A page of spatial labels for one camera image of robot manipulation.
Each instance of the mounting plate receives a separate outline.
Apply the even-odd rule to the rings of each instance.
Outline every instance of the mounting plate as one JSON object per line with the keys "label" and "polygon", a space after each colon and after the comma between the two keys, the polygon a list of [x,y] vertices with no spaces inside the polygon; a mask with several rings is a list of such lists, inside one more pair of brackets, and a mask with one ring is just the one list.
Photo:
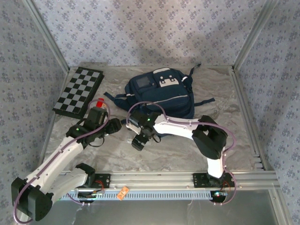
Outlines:
{"label": "mounting plate", "polygon": [[103,188],[109,188],[109,184],[111,182],[111,175],[109,173],[96,173],[95,180],[92,183],[91,188],[101,188],[101,184],[95,182],[97,180],[100,180],[103,183]]}
{"label": "mounting plate", "polygon": [[225,173],[223,178],[223,182],[226,181],[225,184],[224,185],[221,184],[221,186],[214,186],[210,183],[207,173],[205,172],[193,173],[194,188],[221,188],[221,187],[229,188],[229,186],[233,188],[234,182],[231,179],[232,179],[231,175],[229,173]]}

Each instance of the chessboard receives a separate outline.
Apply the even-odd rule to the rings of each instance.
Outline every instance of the chessboard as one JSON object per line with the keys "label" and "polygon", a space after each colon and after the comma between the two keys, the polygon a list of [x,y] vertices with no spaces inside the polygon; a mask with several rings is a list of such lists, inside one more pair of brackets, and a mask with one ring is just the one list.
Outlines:
{"label": "chessboard", "polygon": [[55,104],[55,113],[82,119],[103,78],[102,71],[79,67]]}

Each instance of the wall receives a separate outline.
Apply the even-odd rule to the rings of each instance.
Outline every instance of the wall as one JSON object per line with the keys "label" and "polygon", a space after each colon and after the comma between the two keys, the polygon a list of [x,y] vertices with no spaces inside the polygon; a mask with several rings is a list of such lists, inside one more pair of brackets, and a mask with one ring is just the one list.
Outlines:
{"label": "wall", "polygon": [[35,0],[69,66],[232,65],[265,0]]}
{"label": "wall", "polygon": [[11,182],[37,166],[64,73],[19,0],[0,1],[0,225]]}
{"label": "wall", "polygon": [[239,71],[295,224],[300,224],[299,24],[299,1],[281,1]]}

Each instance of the red cap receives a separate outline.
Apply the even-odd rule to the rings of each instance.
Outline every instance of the red cap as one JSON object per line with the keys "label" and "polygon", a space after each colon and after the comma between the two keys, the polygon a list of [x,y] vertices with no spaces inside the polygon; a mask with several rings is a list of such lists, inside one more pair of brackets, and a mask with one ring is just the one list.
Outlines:
{"label": "red cap", "polygon": [[101,108],[102,105],[103,105],[103,102],[98,101],[96,107]]}

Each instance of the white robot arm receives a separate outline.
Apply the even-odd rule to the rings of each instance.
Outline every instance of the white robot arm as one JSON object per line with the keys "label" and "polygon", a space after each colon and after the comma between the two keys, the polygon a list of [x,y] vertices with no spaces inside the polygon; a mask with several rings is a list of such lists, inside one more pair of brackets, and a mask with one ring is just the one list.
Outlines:
{"label": "white robot arm", "polygon": [[18,177],[13,181],[11,185],[12,202],[18,210],[39,221],[47,215],[52,205],[70,190],[79,186],[91,187],[95,179],[95,169],[84,163],[77,165],[65,176],[57,177],[68,163],[95,138],[102,138],[121,129],[120,120],[114,118],[109,120],[99,131],[74,140],[99,128],[104,123],[106,116],[106,110],[93,107],[84,124],[80,125],[82,122],[80,121],[72,126],[59,147],[39,168],[25,179]]}
{"label": "white robot arm", "polygon": [[147,115],[134,111],[128,122],[127,128],[137,134],[132,141],[132,146],[137,150],[142,150],[145,143],[154,135],[170,134],[186,137],[193,140],[200,152],[207,158],[208,175],[220,179],[224,174],[222,152],[226,145],[227,133],[216,127],[192,124],[193,122],[216,124],[209,116],[193,120],[168,117],[167,120],[158,112]]}

